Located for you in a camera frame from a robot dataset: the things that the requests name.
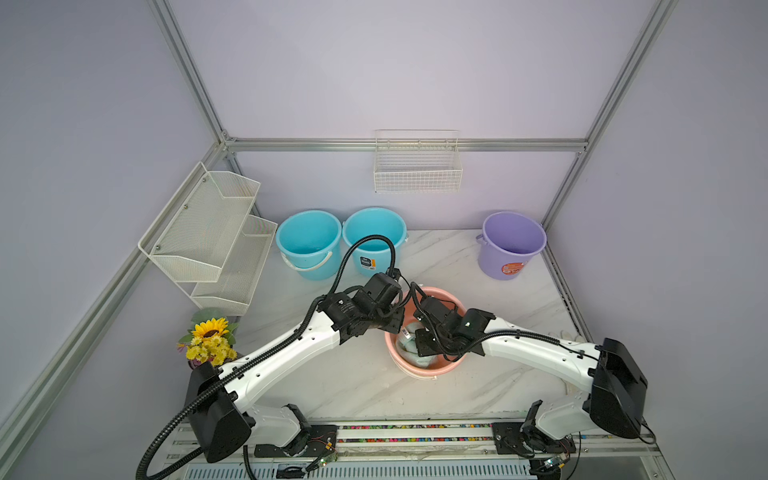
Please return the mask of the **teal bucket being wiped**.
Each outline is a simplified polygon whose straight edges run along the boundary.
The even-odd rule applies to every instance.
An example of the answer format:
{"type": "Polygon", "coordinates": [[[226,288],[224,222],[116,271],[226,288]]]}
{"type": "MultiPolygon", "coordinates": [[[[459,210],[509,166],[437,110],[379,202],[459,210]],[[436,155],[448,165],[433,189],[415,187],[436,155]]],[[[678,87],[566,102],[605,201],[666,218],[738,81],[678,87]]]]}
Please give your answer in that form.
{"type": "Polygon", "coordinates": [[[321,281],[336,275],[342,260],[341,222],[322,210],[290,216],[276,233],[276,244],[286,265],[300,276],[321,281]]]}

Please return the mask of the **mint green microfibre cloth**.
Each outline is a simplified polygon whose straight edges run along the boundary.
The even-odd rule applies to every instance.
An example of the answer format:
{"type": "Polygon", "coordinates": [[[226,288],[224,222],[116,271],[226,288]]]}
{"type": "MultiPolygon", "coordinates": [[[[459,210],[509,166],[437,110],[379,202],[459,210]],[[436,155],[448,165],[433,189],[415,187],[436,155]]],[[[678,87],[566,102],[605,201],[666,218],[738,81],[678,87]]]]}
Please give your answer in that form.
{"type": "Polygon", "coordinates": [[[437,361],[437,356],[419,355],[416,343],[416,333],[423,329],[423,325],[418,321],[405,325],[397,335],[395,348],[398,355],[409,365],[420,369],[428,369],[437,361]]]}

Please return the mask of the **pink plastic bucket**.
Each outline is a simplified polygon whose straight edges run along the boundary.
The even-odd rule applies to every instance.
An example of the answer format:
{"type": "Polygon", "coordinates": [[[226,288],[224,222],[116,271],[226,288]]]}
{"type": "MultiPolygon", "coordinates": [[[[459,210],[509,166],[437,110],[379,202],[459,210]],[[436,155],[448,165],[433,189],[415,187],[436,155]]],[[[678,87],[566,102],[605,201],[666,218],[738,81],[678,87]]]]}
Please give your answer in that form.
{"type": "Polygon", "coordinates": [[[404,321],[399,332],[384,333],[385,344],[390,357],[401,371],[413,378],[435,380],[438,376],[455,370],[461,364],[461,360],[452,362],[441,355],[418,356],[415,333],[423,328],[423,325],[416,318],[415,313],[415,306],[409,303],[405,307],[404,321]]]}

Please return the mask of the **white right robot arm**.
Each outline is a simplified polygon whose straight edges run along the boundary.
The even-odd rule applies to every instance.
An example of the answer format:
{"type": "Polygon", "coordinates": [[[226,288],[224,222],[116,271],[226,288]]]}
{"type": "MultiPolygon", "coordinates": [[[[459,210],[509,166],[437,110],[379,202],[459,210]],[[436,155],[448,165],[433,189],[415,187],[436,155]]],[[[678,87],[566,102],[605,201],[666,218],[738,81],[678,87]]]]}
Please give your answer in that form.
{"type": "Polygon", "coordinates": [[[527,449],[544,451],[571,434],[595,428],[620,438],[642,437],[648,381],[623,343],[610,338],[600,345],[562,340],[514,326],[485,310],[461,314],[434,296],[413,304],[426,330],[416,340],[420,355],[437,354],[449,361],[470,354],[511,360],[575,388],[557,401],[531,405],[520,427],[527,449]]]}

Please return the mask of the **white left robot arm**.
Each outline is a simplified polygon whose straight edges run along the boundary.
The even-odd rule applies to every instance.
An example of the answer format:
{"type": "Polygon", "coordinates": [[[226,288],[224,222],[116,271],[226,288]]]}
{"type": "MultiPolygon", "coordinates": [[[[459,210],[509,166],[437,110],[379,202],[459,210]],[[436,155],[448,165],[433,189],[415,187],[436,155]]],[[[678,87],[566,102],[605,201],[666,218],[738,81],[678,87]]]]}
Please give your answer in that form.
{"type": "Polygon", "coordinates": [[[398,331],[405,308],[400,278],[395,268],[374,274],[363,286],[320,297],[298,326],[261,349],[220,367],[196,367],[181,418],[192,427],[197,453],[217,463],[254,433],[264,433],[267,444],[302,450],[309,424],[298,408],[288,404],[265,413],[257,401],[298,367],[370,329],[398,331]]]}

